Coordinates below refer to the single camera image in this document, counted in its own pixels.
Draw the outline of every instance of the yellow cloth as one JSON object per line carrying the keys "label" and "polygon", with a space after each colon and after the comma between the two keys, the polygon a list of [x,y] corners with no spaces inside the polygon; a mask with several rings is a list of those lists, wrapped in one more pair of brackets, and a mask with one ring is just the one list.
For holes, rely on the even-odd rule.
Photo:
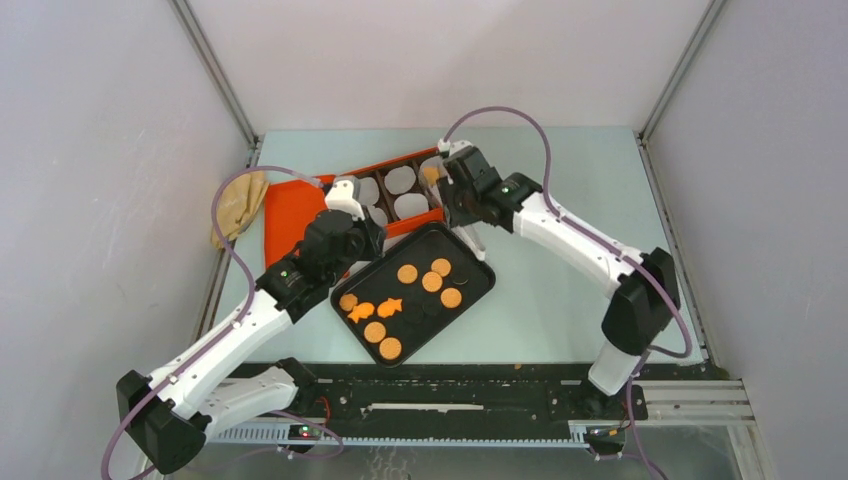
{"label": "yellow cloth", "polygon": [[[268,181],[265,172],[251,172],[233,180],[224,189],[218,202],[218,225],[228,240],[235,240],[245,231],[256,217],[265,192],[268,191]],[[212,245],[219,250],[224,248],[212,229]]]}

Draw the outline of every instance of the table surface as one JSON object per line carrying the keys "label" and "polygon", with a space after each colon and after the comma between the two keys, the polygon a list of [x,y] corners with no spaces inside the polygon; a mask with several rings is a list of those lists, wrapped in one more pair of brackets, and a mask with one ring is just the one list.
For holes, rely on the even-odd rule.
{"label": "table surface", "polygon": [[[601,231],[642,251],[668,250],[662,224],[633,133],[627,128],[547,128],[554,164],[551,192],[562,205]],[[443,129],[269,132],[260,165],[302,173],[340,173],[435,145]],[[477,145],[503,177],[520,171],[541,183],[544,150],[536,132],[522,127],[463,128],[455,140]],[[269,173],[272,183],[290,180]],[[264,216],[239,238],[236,252],[254,275],[263,272]],[[600,289],[553,253],[486,225],[477,230],[487,262],[497,275],[494,289],[411,356],[407,363],[586,363],[604,342],[601,320],[609,301]],[[232,263],[215,321],[244,299],[247,283]],[[684,318],[694,329],[686,305]],[[658,345],[682,351],[674,321]],[[249,358],[276,361],[372,363],[328,302],[271,339]],[[691,362],[703,360],[695,349]],[[672,362],[654,353],[650,362]]]}

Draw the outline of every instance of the baking tray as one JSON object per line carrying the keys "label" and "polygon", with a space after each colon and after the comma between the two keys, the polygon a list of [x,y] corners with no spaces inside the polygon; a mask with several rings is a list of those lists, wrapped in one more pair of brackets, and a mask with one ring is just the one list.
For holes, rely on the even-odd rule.
{"label": "baking tray", "polygon": [[[421,279],[431,270],[433,260],[447,259],[451,263],[450,273],[443,278],[439,291],[430,293],[424,289]],[[398,269],[413,265],[418,276],[412,284],[398,280]],[[378,364],[394,367],[403,363],[424,344],[429,342],[445,327],[471,308],[495,285],[495,272],[486,263],[477,260],[474,253],[448,227],[441,222],[427,223],[397,245],[385,256],[370,263],[340,284],[330,296],[333,309],[350,328],[354,336]],[[462,302],[456,308],[447,308],[440,300],[441,292],[449,287],[462,294]],[[380,318],[375,312],[358,323],[348,318],[339,302],[343,295],[351,293],[358,303],[369,302],[378,307],[388,298],[402,300],[402,310],[388,318]],[[365,339],[365,327],[371,322],[381,322],[386,327],[386,337],[401,342],[401,354],[393,360],[380,355],[379,344]]]}

